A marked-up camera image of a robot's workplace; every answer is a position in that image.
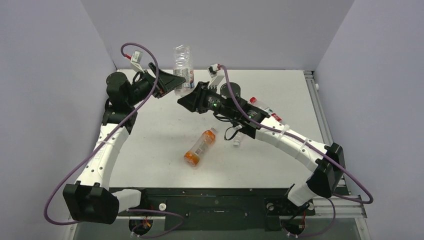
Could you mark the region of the orange tea bottle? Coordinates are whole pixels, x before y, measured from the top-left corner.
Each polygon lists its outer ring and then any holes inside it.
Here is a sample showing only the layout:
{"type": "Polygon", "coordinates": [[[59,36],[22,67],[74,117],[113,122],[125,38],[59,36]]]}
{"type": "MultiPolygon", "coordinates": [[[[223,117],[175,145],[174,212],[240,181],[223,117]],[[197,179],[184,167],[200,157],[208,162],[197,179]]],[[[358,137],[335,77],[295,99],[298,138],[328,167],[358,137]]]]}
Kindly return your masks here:
{"type": "Polygon", "coordinates": [[[184,159],[192,167],[196,167],[202,157],[207,153],[207,151],[215,144],[218,130],[215,127],[204,131],[193,147],[188,150],[184,159]]]}

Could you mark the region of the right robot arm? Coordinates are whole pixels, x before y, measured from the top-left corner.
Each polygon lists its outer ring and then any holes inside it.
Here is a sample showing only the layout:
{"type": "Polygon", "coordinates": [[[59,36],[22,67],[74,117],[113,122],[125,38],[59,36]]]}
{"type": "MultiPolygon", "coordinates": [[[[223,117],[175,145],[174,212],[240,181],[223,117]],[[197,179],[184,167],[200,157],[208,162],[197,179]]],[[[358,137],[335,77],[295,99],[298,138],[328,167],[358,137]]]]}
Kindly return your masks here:
{"type": "Polygon", "coordinates": [[[220,92],[209,89],[206,82],[199,82],[195,89],[177,100],[177,103],[192,113],[212,111],[230,120],[234,127],[248,137],[274,146],[303,164],[311,175],[302,183],[292,186],[282,199],[283,209],[296,213],[313,197],[330,198],[337,188],[345,166],[343,148],[335,142],[326,145],[311,140],[288,124],[277,121],[266,111],[240,97],[240,86],[223,85],[220,92]]]}

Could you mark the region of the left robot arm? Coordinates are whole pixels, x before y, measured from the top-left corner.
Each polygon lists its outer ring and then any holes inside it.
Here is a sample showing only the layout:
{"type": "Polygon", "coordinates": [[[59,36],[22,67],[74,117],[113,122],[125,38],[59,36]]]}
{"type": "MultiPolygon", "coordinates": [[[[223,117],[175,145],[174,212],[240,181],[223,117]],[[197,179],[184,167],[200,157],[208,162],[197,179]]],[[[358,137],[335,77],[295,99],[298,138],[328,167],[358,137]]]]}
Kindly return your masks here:
{"type": "Polygon", "coordinates": [[[110,225],[127,209],[136,215],[149,210],[149,201],[139,190],[109,191],[116,160],[135,125],[135,106],[148,96],[160,99],[186,81],[182,76],[158,69],[152,62],[148,66],[158,77],[142,70],[136,72],[133,81],[120,71],[106,78],[108,98],[94,154],[84,163],[76,182],[66,184],[62,192],[70,216],[77,222],[110,225]]]}

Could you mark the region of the clear blue-label bottle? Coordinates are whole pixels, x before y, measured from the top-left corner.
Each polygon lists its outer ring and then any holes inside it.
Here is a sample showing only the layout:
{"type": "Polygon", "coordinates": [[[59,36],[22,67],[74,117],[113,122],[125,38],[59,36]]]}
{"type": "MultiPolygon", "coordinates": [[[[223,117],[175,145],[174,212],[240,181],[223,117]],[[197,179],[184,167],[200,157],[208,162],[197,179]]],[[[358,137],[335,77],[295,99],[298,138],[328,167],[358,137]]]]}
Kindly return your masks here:
{"type": "Polygon", "coordinates": [[[194,68],[191,49],[183,44],[173,50],[173,74],[184,78],[184,82],[174,92],[177,96],[185,96],[195,87],[194,68]]]}

